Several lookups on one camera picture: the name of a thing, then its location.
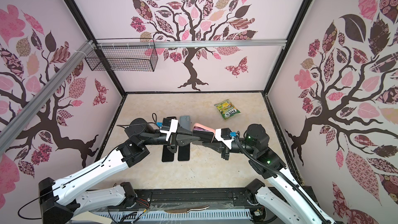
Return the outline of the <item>pink phone case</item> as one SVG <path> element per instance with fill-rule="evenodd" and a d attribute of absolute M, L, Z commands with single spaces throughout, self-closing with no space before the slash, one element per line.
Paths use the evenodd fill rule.
<path fill-rule="evenodd" d="M 211 143 L 214 138 L 216 131 L 210 127 L 204 126 L 199 123 L 195 123 L 193 125 L 193 135 L 200 138 L 200 140 L 204 143 Z"/>

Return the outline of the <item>black phone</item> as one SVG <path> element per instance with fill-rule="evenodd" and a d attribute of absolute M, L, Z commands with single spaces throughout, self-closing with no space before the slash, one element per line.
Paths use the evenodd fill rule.
<path fill-rule="evenodd" d="M 178 161 L 189 161 L 190 160 L 190 145 L 180 146 L 178 148 Z"/>

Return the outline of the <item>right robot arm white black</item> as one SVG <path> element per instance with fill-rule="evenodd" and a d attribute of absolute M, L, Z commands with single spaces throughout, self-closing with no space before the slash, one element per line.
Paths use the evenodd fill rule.
<path fill-rule="evenodd" d="M 229 128 L 212 129 L 194 124 L 193 135 L 202 146 L 212 148 L 226 158 L 230 153 L 242 153 L 257 174 L 280 194 L 275 195 L 263 182 L 253 180 L 246 187 L 255 206 L 270 210 L 285 224 L 333 224 L 326 214 L 293 177 L 284 161 L 268 145 L 269 135 L 261 124 L 251 124 L 240 135 Z"/>

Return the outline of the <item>light blue phone case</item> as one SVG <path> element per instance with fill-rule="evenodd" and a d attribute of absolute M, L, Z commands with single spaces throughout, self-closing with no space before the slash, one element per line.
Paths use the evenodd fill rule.
<path fill-rule="evenodd" d="M 191 118 L 188 115 L 180 116 L 179 124 L 182 128 L 186 130 L 191 130 Z"/>

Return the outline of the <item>dark blue phone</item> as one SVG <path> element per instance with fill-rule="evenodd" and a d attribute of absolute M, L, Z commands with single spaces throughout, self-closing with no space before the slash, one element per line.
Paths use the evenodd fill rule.
<path fill-rule="evenodd" d="M 162 151 L 162 162 L 173 162 L 174 153 L 169 151 L 167 148 Z"/>

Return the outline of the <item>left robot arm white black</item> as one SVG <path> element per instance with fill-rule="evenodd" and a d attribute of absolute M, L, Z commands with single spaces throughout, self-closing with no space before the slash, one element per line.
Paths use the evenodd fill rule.
<path fill-rule="evenodd" d="M 116 146 L 104 158 L 64 178 L 43 179 L 39 183 L 39 204 L 44 224 L 66 224 L 73 217 L 97 208 L 121 206 L 131 208 L 137 194 L 128 182 L 103 190 L 92 187 L 106 178 L 141 162 L 149 155 L 147 145 L 166 145 L 171 150 L 199 141 L 180 126 L 178 120 L 165 118 L 157 129 L 143 118 L 123 126 L 127 141 Z"/>

